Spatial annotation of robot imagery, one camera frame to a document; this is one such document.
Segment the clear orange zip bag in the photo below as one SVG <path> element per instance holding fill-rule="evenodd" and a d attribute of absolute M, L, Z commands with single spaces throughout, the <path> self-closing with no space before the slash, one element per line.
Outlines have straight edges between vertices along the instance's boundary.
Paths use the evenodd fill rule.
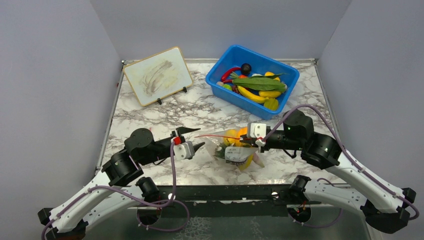
<path fill-rule="evenodd" d="M 244 127 L 229 128 L 229 129 L 235 129 L 238 132 L 239 129 L 241 129 L 241 128 L 244 128 Z M 259 168 L 264 168 L 265 162 L 263 160 L 263 157 L 259 155 L 259 149 L 257 147 L 250 145 L 249 143 L 246 143 L 246 144 L 249 144 L 249 146 L 246 146 L 246 147 L 237 147 L 235 145 L 228 146 L 225 149 L 225 159 L 214 157 L 216 147 L 219 144 L 224 142 L 223 141 L 224 134 L 229 129 L 217 131 L 217 132 L 200 134 L 200 135 L 197 136 L 197 138 L 200 138 L 200 139 L 202 139 L 203 142 L 205 142 L 204 146 L 206 147 L 206 150 L 210 154 L 210 156 L 212 156 L 215 160 L 217 160 L 221 163 L 233 165 L 233 166 L 236 166 L 238 168 L 238 165 L 243 163 L 247 159 L 248 156 L 254 154 L 254 157 L 253 157 L 251 164 L 255 164 Z"/>

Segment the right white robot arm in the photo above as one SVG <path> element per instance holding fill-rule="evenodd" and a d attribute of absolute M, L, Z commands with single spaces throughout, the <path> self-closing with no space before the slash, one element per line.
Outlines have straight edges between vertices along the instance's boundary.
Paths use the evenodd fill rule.
<path fill-rule="evenodd" d="M 296 203 L 320 202 L 343 210 L 362 212 L 366 223 L 374 229 L 393 234 L 419 216 L 411 215 L 416 192 L 400 188 L 383 180 L 366 168 L 346 150 L 335 133 L 326 135 L 314 129 L 313 120 L 298 109 L 286 112 L 280 122 L 283 129 L 263 123 L 250 123 L 241 142 L 285 153 L 293 151 L 306 163 L 344 180 L 350 189 L 322 184 L 310 177 L 298 175 L 287 196 Z"/>

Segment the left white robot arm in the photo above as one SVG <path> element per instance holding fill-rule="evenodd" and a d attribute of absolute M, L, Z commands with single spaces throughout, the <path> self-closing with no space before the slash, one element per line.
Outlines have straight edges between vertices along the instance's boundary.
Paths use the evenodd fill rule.
<path fill-rule="evenodd" d="M 81 190 L 54 208 L 43 208 L 38 218 L 43 240 L 81 240 L 90 226 L 126 208 L 141 206 L 164 209 L 176 202 L 176 160 L 191 160 L 204 145 L 193 144 L 184 134 L 195 129 L 178 127 L 170 137 L 155 140 L 148 128 L 138 128 L 124 141 L 124 148 L 112 155 Z M 167 199 L 142 166 L 171 161 L 172 190 Z"/>

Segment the orange toy bell pepper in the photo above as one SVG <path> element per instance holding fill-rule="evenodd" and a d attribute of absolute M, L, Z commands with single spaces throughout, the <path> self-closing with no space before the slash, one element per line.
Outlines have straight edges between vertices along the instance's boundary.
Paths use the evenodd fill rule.
<path fill-rule="evenodd" d="M 249 144 L 240 141 L 240 138 L 242 136 L 246 135 L 247 132 L 248 132 L 248 128 L 247 127 L 243 127 L 243 128 L 240 128 L 238 130 L 238 132 L 235 135 L 238 138 L 238 140 L 235 140 L 235 143 L 234 143 L 234 145 L 236 147 L 246 147 L 246 146 L 248 147 L 249 146 Z"/>

